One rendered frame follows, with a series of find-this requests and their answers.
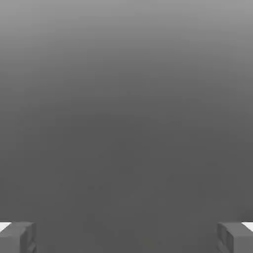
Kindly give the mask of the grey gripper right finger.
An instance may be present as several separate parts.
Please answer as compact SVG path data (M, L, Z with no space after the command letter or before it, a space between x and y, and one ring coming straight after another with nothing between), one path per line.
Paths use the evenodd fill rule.
M253 253L253 222L219 222L216 253Z

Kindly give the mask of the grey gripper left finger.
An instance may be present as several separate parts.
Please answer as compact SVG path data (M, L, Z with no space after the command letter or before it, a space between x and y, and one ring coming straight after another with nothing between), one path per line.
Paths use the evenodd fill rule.
M37 253L34 222L0 222L0 253Z

